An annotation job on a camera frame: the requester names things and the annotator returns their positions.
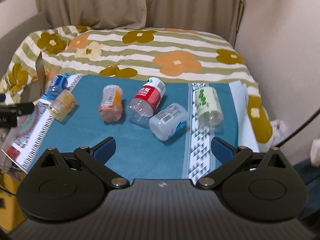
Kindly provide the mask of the grey laptop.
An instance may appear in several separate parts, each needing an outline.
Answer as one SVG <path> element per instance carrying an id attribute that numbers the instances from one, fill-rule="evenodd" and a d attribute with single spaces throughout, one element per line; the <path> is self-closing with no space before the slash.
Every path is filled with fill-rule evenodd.
<path id="1" fill-rule="evenodd" d="M 27 85 L 21 94 L 21 103 L 36 102 L 44 93 L 46 84 L 46 74 L 44 70 L 42 53 L 36 60 L 37 80 Z"/>

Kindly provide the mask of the yellow label clear cup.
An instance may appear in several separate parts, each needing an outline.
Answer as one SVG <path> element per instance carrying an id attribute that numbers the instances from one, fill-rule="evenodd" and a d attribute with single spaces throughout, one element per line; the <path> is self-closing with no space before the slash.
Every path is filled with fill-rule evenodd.
<path id="1" fill-rule="evenodd" d="M 63 90 L 58 97 L 49 106 L 48 111 L 59 122 L 63 122 L 65 117 L 76 105 L 74 95 L 68 91 Z"/>

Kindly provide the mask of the teal patterned table cloth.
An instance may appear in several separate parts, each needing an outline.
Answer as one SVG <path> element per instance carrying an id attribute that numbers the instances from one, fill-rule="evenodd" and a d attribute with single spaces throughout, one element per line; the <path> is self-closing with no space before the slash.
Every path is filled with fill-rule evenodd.
<path id="1" fill-rule="evenodd" d="M 159 109 L 178 103 L 189 114 L 187 126 L 168 141 L 158 140 L 148 128 L 131 123 L 127 112 L 118 122 L 107 124 L 99 115 L 103 88 L 118 85 L 127 106 L 142 87 L 142 81 L 106 76 L 68 74 L 68 90 L 76 106 L 63 122 L 48 111 L 48 101 L 40 98 L 31 115 L 20 118 L 3 145 L 4 153 L 24 172 L 29 172 L 45 149 L 72 152 L 79 146 L 92 147 L 107 137 L 116 142 L 115 154 L 106 166 L 129 181 L 134 179 L 180 179 L 197 181 L 218 168 L 220 162 L 211 152 L 211 140 L 218 136 L 233 146 L 258 151 L 247 115 L 247 88 L 239 81 L 215 83 L 223 119 L 214 131 L 199 128 L 195 93 L 205 83 L 168 83 Z"/>

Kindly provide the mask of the green label bottle cup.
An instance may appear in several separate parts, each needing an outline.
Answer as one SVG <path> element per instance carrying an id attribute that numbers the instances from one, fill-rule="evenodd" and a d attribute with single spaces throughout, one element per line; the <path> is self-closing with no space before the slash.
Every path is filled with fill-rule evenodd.
<path id="1" fill-rule="evenodd" d="M 200 126 L 219 126 L 223 120 L 223 113 L 215 88 L 202 87 L 198 89 L 195 93 L 195 104 Z"/>

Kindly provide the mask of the floral striped duvet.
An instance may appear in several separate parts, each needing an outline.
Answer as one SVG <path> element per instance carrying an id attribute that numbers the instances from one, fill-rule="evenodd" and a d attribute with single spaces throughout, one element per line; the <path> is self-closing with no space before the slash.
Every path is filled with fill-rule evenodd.
<path id="1" fill-rule="evenodd" d="M 272 141 L 273 128 L 262 105 L 258 83 L 244 58 L 222 37 L 202 31 L 147 28 L 95 30 L 67 25 L 29 34 L 14 51 L 1 92 L 19 102 L 23 89 L 37 81 L 36 60 L 44 60 L 45 80 L 81 73 L 164 82 L 231 83 L 248 89 L 247 113 L 260 146 Z"/>

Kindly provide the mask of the white translucent bottle cup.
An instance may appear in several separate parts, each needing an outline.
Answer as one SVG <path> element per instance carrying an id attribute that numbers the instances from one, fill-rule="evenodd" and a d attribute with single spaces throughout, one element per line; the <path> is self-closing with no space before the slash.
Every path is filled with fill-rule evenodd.
<path id="1" fill-rule="evenodd" d="M 187 127 L 189 115 L 178 103 L 172 103 L 149 120 L 150 131 L 160 141 L 167 141 Z"/>

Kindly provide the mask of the red label bottle cup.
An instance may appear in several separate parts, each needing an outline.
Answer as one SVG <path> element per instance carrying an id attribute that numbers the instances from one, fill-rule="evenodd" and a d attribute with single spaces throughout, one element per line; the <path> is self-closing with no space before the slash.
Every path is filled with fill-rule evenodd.
<path id="1" fill-rule="evenodd" d="M 166 91 L 165 83 L 157 78 L 150 77 L 142 85 L 127 107 L 129 121 L 138 126 L 147 128 Z"/>

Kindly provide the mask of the orange label bottle cup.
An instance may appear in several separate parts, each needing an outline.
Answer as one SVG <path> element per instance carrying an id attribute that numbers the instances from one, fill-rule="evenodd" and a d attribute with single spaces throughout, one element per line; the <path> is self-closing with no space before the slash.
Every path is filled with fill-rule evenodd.
<path id="1" fill-rule="evenodd" d="M 107 85 L 99 105 L 99 114 L 104 122 L 118 122 L 123 114 L 123 91 L 118 85 Z"/>

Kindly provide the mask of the blue label bottle cup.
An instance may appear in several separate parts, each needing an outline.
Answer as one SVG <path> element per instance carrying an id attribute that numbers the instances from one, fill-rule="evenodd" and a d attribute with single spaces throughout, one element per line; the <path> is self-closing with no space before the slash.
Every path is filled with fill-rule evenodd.
<path id="1" fill-rule="evenodd" d="M 63 90 L 67 89 L 68 80 L 62 75 L 53 77 L 49 88 L 45 92 L 46 99 L 50 102 L 54 101 Z"/>

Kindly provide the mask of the beige curtain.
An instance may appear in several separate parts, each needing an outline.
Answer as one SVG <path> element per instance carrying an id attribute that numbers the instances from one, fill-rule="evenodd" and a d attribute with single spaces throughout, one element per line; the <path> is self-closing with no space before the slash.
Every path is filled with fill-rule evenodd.
<path id="1" fill-rule="evenodd" d="M 244 0 L 35 0 L 52 27 L 175 28 L 205 31 L 234 44 Z"/>

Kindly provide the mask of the grey headboard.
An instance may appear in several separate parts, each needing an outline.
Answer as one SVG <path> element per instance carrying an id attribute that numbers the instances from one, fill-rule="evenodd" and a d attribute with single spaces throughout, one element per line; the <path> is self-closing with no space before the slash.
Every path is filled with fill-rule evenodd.
<path id="1" fill-rule="evenodd" d="M 22 43 L 22 41 L 30 34 L 38 30 L 47 30 L 50 29 L 51 26 L 47 22 L 44 13 L 38 13 L 37 15 L 27 19 L 3 37 L 1 37 L 1 77 L 7 72 L 7 68 L 11 62 L 11 59 Z"/>

